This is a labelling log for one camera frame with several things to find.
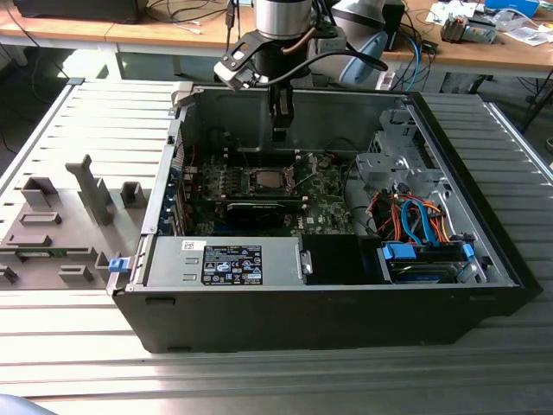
wooden table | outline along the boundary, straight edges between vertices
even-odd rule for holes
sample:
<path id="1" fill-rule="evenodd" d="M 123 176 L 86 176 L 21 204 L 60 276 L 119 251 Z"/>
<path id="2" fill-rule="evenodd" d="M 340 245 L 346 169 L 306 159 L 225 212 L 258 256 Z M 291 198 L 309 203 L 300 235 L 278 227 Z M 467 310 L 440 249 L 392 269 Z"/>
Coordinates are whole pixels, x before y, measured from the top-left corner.
<path id="1" fill-rule="evenodd" d="M 525 45 L 520 41 L 499 34 L 500 43 L 482 45 L 477 43 L 451 44 L 442 42 L 440 27 L 426 25 L 426 13 L 416 10 L 427 10 L 433 0 L 409 0 L 410 16 L 415 27 L 424 33 L 423 38 L 438 43 L 438 55 L 432 64 L 432 70 L 453 73 L 481 73 L 507 76 L 526 76 L 543 78 L 553 67 L 553 46 L 549 43 L 538 47 Z M 192 7 L 202 2 L 170 0 L 172 10 L 179 7 Z M 223 9 L 217 4 L 210 4 L 210 9 L 182 13 L 181 18 L 194 18 L 208 10 Z M 16 20 L 44 47 L 49 48 L 93 48 L 105 53 L 110 75 L 122 76 L 123 67 L 119 52 L 221 56 L 225 50 L 226 26 L 225 14 L 209 16 L 200 20 L 200 26 L 189 27 L 200 29 L 201 35 L 186 31 L 174 24 L 156 22 L 145 16 L 135 25 L 114 24 L 110 22 L 82 22 L 63 19 L 27 19 L 20 16 L 17 9 L 11 6 Z M 160 14 L 161 19 L 167 14 Z M 553 13 L 539 11 L 537 19 L 550 19 Z M 253 10 L 241 8 L 242 33 L 254 29 Z M 235 42 L 238 33 L 232 33 L 231 42 Z M 23 32 L 11 21 L 4 8 L 0 9 L 0 42 L 2 44 L 34 46 Z M 393 52 L 385 52 L 385 60 L 392 68 L 398 70 L 413 57 L 406 45 Z"/>
<path id="2" fill-rule="evenodd" d="M 436 65 L 451 66 L 457 69 L 450 72 L 499 74 L 498 71 L 501 73 L 514 71 L 526 73 L 517 76 L 529 77 L 533 77 L 529 73 L 547 74 L 553 67 L 553 43 L 532 47 L 512 39 L 505 33 L 499 33 L 497 40 L 499 42 L 493 45 L 472 42 L 454 44 L 442 41 L 441 26 L 423 23 L 427 16 L 424 10 L 429 9 L 433 3 L 435 3 L 433 0 L 409 0 L 409 9 L 414 11 L 408 11 L 408 13 L 415 29 L 424 34 L 423 39 L 438 44 Z M 540 21 L 546 19 L 553 21 L 553 12 L 540 9 L 534 17 Z M 405 16 L 403 22 L 409 24 Z M 394 59 L 404 61 L 410 60 L 412 57 L 412 52 L 406 46 L 402 46 L 398 51 L 386 52 L 384 55 L 387 61 Z"/>

blue latch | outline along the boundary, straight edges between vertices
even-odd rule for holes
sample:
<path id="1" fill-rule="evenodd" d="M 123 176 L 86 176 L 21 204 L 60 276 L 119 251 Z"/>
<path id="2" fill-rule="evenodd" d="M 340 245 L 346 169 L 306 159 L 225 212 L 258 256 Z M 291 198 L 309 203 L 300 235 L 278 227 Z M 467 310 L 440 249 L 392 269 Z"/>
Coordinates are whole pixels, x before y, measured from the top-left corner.
<path id="1" fill-rule="evenodd" d="M 468 259 L 474 256 L 474 249 L 469 244 L 463 245 L 463 251 L 465 252 L 465 255 L 467 255 Z"/>
<path id="2" fill-rule="evenodd" d="M 415 248 L 409 244 L 388 244 L 382 252 L 385 259 L 416 259 Z"/>
<path id="3" fill-rule="evenodd" d="M 107 269 L 110 272 L 129 272 L 132 265 L 130 264 L 130 258 L 114 258 L 110 261 Z"/>

power supply label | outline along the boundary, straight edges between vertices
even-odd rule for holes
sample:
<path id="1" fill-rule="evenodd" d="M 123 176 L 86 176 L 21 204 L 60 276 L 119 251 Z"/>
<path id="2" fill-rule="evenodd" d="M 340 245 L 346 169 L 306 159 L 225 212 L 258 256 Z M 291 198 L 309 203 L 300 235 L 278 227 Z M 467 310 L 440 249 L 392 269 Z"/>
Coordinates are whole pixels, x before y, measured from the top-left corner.
<path id="1" fill-rule="evenodd" d="M 261 246 L 206 246 L 204 285 L 262 285 Z"/>

motherboard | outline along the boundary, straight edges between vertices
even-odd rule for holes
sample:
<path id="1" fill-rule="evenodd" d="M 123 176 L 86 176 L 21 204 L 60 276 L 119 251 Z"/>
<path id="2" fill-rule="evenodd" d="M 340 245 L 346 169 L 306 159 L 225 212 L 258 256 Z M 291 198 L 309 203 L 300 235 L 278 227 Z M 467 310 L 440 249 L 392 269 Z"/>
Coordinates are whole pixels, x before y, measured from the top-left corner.
<path id="1" fill-rule="evenodd" d="M 198 156 L 183 168 L 184 233 L 293 236 L 353 233 L 340 168 L 325 154 Z"/>

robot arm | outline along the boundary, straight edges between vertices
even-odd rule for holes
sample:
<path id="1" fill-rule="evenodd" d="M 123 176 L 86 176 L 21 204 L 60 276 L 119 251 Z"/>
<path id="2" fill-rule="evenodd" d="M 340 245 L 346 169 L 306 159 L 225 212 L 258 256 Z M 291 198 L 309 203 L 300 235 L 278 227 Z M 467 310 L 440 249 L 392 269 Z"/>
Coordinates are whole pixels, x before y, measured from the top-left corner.
<path id="1" fill-rule="evenodd" d="M 319 4 L 315 0 L 315 10 Z M 343 54 L 354 61 L 379 71 L 387 66 L 378 56 L 355 50 L 330 50 L 308 59 L 308 44 L 312 39 L 331 39 L 338 29 L 311 14 L 312 0 L 256 0 L 256 30 L 246 33 L 222 57 L 214 68 L 215 73 L 235 91 L 242 88 L 269 88 L 270 116 L 273 139 L 283 141 L 285 131 L 294 118 L 292 86 L 290 81 L 308 74 L 308 66 L 328 56 Z"/>

